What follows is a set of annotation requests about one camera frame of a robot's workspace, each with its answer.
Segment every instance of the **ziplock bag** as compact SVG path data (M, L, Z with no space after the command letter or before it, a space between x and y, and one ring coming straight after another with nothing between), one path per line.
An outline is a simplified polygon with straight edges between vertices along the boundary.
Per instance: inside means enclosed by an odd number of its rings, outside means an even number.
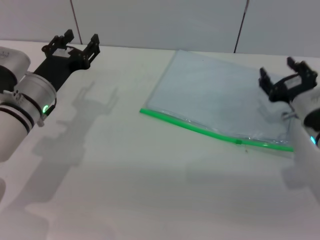
M269 102L258 79L258 69L179 50L140 112L235 144L292 151L290 121L281 119L291 109Z

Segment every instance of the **silver metal cylinder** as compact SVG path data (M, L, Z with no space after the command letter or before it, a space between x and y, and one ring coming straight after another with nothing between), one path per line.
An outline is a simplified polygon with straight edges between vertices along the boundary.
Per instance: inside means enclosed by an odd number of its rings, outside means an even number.
M32 99L37 104L36 107L39 107L41 111L45 106L50 106L57 96L57 92L50 82L31 72L25 75L14 90ZM30 105L23 106L23 104L22 102L20 105L22 108L29 109Z
M33 105L30 101L24 98L23 100L19 101L18 106L23 110L25 110L30 115L34 123L37 123L39 121L42 113L39 112L39 109L35 105Z

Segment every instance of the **white wall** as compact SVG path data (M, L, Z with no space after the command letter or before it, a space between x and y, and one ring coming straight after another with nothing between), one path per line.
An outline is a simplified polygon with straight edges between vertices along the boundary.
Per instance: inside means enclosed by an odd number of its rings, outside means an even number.
M246 0L73 0L83 43L233 53Z
M69 0L0 0L0 40L48 42L68 29L80 43Z
M237 53L320 57L320 0L250 0Z

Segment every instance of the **green led light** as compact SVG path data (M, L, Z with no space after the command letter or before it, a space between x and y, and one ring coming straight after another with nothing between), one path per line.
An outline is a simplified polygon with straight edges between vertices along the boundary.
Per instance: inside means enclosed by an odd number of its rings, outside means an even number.
M48 105L45 105L45 106L43 107L43 109L42 109L42 112L45 113L48 108L49 108L49 106L48 106Z

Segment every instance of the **black ring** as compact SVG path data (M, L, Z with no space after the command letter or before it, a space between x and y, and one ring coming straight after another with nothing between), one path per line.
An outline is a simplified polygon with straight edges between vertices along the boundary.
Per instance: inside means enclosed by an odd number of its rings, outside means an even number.
M39 111L40 116L42 116L42 114L43 114L42 109L38 105L38 103L35 100L33 100L31 97L25 95L24 93L21 93L21 94L22 94L22 96L24 96L25 99L27 99Z
M14 73L11 70L1 65L0 65L0 72L4 74L4 76L1 76L1 77L4 77L4 79L1 80L1 85L0 85L1 93L3 93L3 90L8 90L10 92L13 92L15 85L18 84L16 75L14 75Z
M320 133L315 138L315 145L318 145L319 139L320 139Z
M30 128L29 125L27 124L27 122L18 114L16 114L15 112L11 111L10 109L7 108L2 108L0 107L0 112L5 112L7 114L10 114L12 117L14 117L15 119L19 120L20 123L22 123L22 125L25 127L27 133L30 132Z
M21 107L17 106L17 105L14 105L10 102L2 102L0 103L0 106L3 105L3 106L8 106L8 107L11 107L17 111L19 111L20 113L22 113L28 120L29 122L31 123L31 126L34 127L35 126L35 121L34 119L30 116L29 113L27 113L25 110L23 110Z

